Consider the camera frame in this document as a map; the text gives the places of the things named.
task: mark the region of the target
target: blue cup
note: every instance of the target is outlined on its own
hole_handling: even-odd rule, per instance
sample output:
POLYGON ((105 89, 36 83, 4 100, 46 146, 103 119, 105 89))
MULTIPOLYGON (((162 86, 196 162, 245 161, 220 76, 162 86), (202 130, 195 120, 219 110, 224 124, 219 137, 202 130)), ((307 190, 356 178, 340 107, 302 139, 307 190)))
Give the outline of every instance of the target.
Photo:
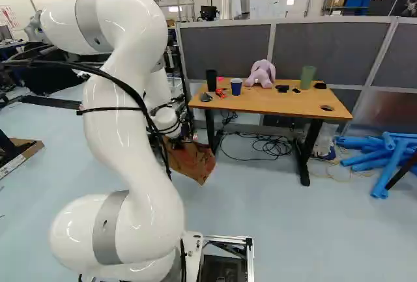
POLYGON ((230 80, 230 84, 232 86, 232 94, 240 95, 240 92, 242 91, 243 80, 240 78, 233 78, 230 80))

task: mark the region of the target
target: pink plush toy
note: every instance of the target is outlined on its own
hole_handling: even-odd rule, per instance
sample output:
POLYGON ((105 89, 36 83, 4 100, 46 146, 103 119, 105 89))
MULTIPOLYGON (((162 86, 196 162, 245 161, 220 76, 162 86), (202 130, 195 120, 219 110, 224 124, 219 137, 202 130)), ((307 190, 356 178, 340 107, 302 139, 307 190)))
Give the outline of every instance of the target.
POLYGON ((252 87, 259 82, 264 89, 272 89, 275 82, 275 66, 266 59, 253 64, 249 78, 244 82, 245 87, 252 87))

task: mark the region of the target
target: black tumbler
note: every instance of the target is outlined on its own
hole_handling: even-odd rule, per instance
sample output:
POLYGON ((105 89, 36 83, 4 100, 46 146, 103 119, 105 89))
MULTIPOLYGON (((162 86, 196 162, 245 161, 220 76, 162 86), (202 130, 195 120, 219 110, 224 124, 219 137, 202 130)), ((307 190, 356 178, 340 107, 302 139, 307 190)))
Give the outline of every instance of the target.
POLYGON ((216 91, 217 87, 217 71, 214 69, 206 70, 207 88, 209 92, 216 91))

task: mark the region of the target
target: red object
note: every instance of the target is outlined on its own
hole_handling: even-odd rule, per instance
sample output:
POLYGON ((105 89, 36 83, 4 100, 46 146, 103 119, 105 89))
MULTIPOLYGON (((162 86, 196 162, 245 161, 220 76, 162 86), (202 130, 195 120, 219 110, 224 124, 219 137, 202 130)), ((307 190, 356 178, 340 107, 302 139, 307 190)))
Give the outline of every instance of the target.
POLYGON ((219 98, 225 98, 226 94, 223 93, 223 90, 226 90, 226 88, 216 89, 216 94, 219 98))

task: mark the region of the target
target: blue tube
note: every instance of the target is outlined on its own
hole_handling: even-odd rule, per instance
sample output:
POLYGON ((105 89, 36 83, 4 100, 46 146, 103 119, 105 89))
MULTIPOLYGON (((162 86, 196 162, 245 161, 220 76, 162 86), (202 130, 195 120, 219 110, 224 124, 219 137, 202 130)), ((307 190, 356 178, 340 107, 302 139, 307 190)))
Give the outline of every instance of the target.
POLYGON ((375 160, 377 158, 387 157, 387 155, 391 153, 391 150, 376 150, 375 152, 370 152, 368 154, 347 158, 346 160, 341 160, 340 164, 342 166, 355 165, 357 163, 363 163, 367 160, 375 160))
POLYGON ((410 171, 417 176, 417 166, 412 166, 410 171))
POLYGON ((384 141, 376 137, 337 137, 334 141, 345 148, 362 148, 365 145, 384 146, 384 141))
POLYGON ((392 137, 406 137, 409 139, 417 139, 417 134, 397 134, 395 132, 387 132, 389 135, 391 135, 392 137))
POLYGON ((358 163, 351 167, 352 171, 365 171, 374 168, 384 167, 390 161, 389 158, 381 158, 379 160, 370 160, 368 162, 358 163))
POLYGON ((385 141, 385 148, 387 150, 394 150, 395 149, 395 143, 394 143, 394 140, 391 138, 390 133, 389 132, 384 132, 382 134, 382 137, 384 138, 384 141, 385 141))
POLYGON ((386 164, 384 171, 382 172, 381 176, 379 177, 376 185, 373 187, 371 191, 371 196, 375 198, 386 199, 388 197, 388 190, 385 189, 385 185, 388 181, 392 178, 392 174, 394 170, 397 168, 397 165, 409 143, 408 139, 399 139, 396 146, 394 153, 390 158, 390 161, 386 164))
MULTIPOLYGON (((376 147, 376 146, 372 146, 372 145, 365 145, 364 147, 362 147, 362 153, 366 154, 366 153, 370 153, 373 152, 374 150, 380 150, 380 147, 376 147)), ((404 151, 405 154, 408 155, 412 155, 416 152, 415 148, 411 148, 411 147, 407 147, 404 151)))
POLYGON ((366 153, 370 153, 373 152, 375 150, 380 150, 380 147, 376 147, 373 145, 365 145, 364 147, 362 147, 362 153, 366 154, 366 153))
POLYGON ((378 137, 366 137, 366 138, 369 141, 370 145, 377 145, 377 146, 383 147, 384 144, 385 144, 384 140, 382 140, 378 137))
MULTIPOLYGON (((409 159, 410 159, 410 155, 403 154, 399 160, 399 165, 402 166, 409 159)), ((365 171, 365 170, 372 170, 374 168, 381 168, 381 167, 384 167, 389 162, 389 160, 390 160, 389 158, 381 158, 379 160, 370 160, 368 162, 353 165, 351 169, 352 171, 365 171)))

